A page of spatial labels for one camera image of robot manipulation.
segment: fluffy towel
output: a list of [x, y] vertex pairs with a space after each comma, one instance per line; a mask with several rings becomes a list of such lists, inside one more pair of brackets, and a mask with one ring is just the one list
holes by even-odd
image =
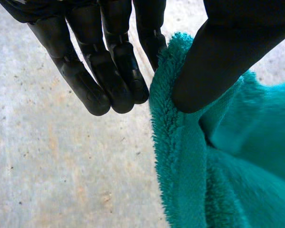
[[285, 228], [285, 84], [247, 71], [193, 114], [171, 101], [192, 44], [176, 33], [150, 88], [156, 170], [173, 228]]

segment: robotic hand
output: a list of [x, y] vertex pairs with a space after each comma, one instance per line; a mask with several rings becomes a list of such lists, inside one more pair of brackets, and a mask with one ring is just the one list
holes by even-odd
[[193, 113], [226, 92], [285, 39], [285, 0], [204, 0], [208, 20], [197, 32], [172, 100]]
[[[110, 107], [124, 114], [147, 101], [149, 91], [128, 38], [132, 0], [19, 1], [0, 3], [18, 21], [28, 23], [91, 114], [104, 115]], [[139, 40], [155, 70], [158, 53], [167, 47], [161, 34], [166, 1], [133, 2]], [[74, 50], [66, 19], [98, 84]]]
[[[90, 113], [103, 115], [111, 106], [126, 113], [148, 99], [127, 34], [131, 0], [19, 1], [24, 0], [0, 3], [18, 21], [28, 22]], [[161, 34], [166, 0], [133, 2], [140, 43], [156, 70], [157, 55], [166, 48]], [[172, 93], [176, 107], [185, 113], [219, 98], [285, 39], [285, 0], [204, 0], [204, 4], [208, 20], [195, 36]], [[65, 18], [98, 84], [79, 61]]]

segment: towel fold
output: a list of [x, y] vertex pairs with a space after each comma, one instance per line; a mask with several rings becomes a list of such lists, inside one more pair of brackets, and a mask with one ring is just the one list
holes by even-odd
[[156, 171], [173, 228], [285, 228], [285, 83], [247, 71], [218, 100], [179, 112], [171, 93], [192, 37], [176, 33], [150, 88]]

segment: concrete floor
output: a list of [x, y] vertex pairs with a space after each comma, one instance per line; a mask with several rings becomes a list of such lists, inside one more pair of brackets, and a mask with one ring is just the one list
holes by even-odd
[[[162, 30], [195, 35], [206, 19], [202, 0], [170, 0]], [[134, 15], [130, 39], [150, 85]], [[265, 84], [285, 82], [285, 40], [252, 69]], [[0, 5], [0, 228], [167, 227], [151, 136], [148, 104], [90, 115]]]

